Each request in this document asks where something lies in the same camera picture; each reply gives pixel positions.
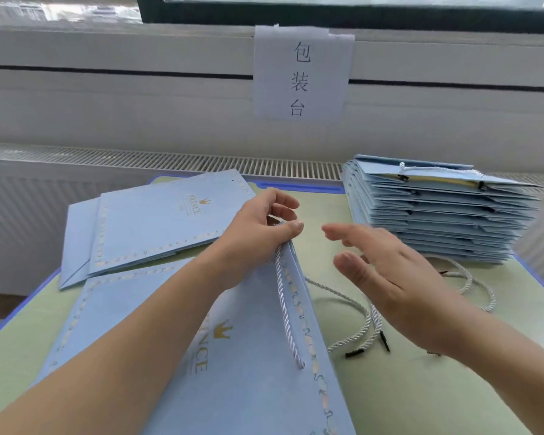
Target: table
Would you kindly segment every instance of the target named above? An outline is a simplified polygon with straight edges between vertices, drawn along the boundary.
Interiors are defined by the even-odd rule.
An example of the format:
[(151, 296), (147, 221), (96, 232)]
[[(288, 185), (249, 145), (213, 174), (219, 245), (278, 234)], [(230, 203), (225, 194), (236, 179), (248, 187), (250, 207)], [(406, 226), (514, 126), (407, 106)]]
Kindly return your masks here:
[[(159, 177), (154, 182), (170, 180)], [(260, 189), (251, 183), (254, 190)], [(320, 226), (351, 221), (346, 196), (290, 191), (300, 201), (304, 232), (294, 240), (306, 276), (366, 303), (363, 294), (332, 266), (343, 247), (324, 238)], [(198, 253), (190, 250), (177, 259)], [(516, 259), (500, 266), (468, 264), (475, 277), (491, 285), (498, 299), (495, 313), (544, 346), (544, 287)], [(35, 379), (81, 287), (58, 292), (58, 271), (0, 329), (0, 410)], [(471, 300), (485, 302), (472, 289)], [(364, 317), (334, 295), (311, 287), (314, 309), (326, 344), (356, 332)], [(465, 366), (428, 355), (384, 324), (391, 353), (380, 342), (360, 357), (331, 356), (357, 434), (471, 435), (528, 430), (493, 389)]]

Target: black rope tip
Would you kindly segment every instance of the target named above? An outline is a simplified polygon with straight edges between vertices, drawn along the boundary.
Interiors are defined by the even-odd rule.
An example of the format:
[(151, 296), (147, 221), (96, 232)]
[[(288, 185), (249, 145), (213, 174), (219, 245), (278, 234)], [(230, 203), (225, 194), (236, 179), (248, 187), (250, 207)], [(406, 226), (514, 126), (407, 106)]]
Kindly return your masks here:
[(384, 333), (382, 331), (379, 331), (379, 336), (381, 338), (381, 342), (383, 342), (383, 345), (388, 353), (391, 352), (391, 348), (389, 348), (389, 344), (387, 343), (387, 338), (384, 336)]
[(358, 349), (358, 350), (355, 350), (355, 351), (350, 351), (349, 353), (345, 354), (345, 358), (351, 358), (351, 357), (354, 357), (354, 356), (358, 356), (359, 354), (363, 354), (364, 352), (365, 352), (364, 349)]

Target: person's right hand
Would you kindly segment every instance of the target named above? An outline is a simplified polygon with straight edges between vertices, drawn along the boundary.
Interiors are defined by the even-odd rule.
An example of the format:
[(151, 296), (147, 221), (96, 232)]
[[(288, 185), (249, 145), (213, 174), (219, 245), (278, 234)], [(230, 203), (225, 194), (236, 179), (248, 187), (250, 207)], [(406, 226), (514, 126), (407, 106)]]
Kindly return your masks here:
[(363, 252), (362, 257), (342, 252), (334, 265), (421, 348), (451, 356), (471, 322), (484, 314), (450, 288), (422, 255), (385, 229), (331, 223), (322, 230), (329, 240)]

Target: paper sign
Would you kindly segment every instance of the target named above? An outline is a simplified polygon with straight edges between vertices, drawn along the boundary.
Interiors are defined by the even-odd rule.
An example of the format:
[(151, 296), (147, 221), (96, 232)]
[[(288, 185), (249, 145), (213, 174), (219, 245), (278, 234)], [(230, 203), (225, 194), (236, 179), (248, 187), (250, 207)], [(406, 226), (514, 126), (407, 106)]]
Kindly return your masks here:
[(295, 122), (341, 116), (354, 35), (316, 27), (256, 26), (254, 114)]

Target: forearm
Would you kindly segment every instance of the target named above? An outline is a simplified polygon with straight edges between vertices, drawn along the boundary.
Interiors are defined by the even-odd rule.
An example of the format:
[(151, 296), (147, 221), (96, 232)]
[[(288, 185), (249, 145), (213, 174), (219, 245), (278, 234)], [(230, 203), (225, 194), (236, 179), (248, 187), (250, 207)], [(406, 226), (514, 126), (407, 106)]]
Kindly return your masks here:
[(138, 434), (218, 297), (196, 258), (131, 315), (0, 413), (0, 433)]
[(534, 435), (544, 435), (544, 349), (479, 312), (453, 358), (484, 378)]

